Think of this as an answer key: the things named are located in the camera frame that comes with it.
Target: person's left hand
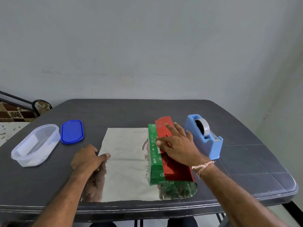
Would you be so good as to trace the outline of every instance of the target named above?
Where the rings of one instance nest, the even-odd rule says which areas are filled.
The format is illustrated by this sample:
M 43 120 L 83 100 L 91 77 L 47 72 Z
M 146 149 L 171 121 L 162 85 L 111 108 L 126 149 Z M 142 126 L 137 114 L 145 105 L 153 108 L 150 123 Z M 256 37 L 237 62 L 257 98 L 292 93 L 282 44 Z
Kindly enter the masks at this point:
M 111 156 L 109 153 L 96 156 L 96 152 L 97 149 L 91 144 L 81 148 L 71 161 L 73 170 L 89 168 L 94 171 Z

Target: wall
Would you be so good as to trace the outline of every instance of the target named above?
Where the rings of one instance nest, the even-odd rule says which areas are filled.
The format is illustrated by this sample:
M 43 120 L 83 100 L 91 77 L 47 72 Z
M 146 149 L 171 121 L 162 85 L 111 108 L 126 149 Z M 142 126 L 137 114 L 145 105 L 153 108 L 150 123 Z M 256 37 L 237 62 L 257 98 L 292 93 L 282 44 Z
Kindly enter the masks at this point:
M 274 153 L 299 185 L 293 199 L 303 210 L 303 54 L 302 65 L 287 80 L 256 135 Z
M 297 57 L 302 4 L 1 0 L 0 89 L 53 106 L 210 99 L 255 131 Z

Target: red wrapping paper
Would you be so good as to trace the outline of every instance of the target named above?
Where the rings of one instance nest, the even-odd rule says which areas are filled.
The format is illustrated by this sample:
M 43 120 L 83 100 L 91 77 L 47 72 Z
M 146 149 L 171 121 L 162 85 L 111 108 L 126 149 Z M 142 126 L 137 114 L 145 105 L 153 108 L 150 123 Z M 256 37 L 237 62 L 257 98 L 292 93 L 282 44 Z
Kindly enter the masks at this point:
M 172 136 L 171 132 L 166 128 L 168 123 L 174 126 L 170 116 L 159 118 L 155 121 L 158 137 Z M 194 175 L 190 167 L 180 164 L 173 160 L 163 150 L 161 151 L 163 171 L 166 181 L 188 181 L 195 182 Z

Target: tape dispenser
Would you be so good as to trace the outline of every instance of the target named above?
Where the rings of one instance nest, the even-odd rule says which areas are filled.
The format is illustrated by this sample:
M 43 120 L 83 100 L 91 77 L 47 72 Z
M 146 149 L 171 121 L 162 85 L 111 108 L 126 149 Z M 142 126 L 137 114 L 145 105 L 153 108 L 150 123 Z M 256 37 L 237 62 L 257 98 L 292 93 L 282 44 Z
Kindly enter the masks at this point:
M 223 138 L 217 137 L 209 127 L 207 121 L 198 114 L 187 116 L 184 130 L 192 133 L 198 150 L 211 160 L 220 158 Z

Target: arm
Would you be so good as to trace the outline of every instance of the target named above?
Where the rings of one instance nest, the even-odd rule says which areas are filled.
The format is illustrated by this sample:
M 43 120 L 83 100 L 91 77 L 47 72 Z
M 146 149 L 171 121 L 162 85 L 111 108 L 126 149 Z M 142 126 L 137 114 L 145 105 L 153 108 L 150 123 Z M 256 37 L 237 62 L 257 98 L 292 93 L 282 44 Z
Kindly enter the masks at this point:
M 96 156 L 92 145 L 77 152 L 71 162 L 73 172 L 59 194 L 51 201 L 33 224 L 36 226 L 72 226 L 85 183 L 100 164 L 110 157 L 109 153 Z
M 173 136 L 157 138 L 157 146 L 177 162 L 189 167 L 209 162 L 210 159 L 196 148 L 192 134 L 186 131 L 186 137 L 184 129 L 177 123 L 174 125 L 166 124 Z M 214 164 L 208 165 L 200 178 L 221 204 L 233 226 L 287 226 Z

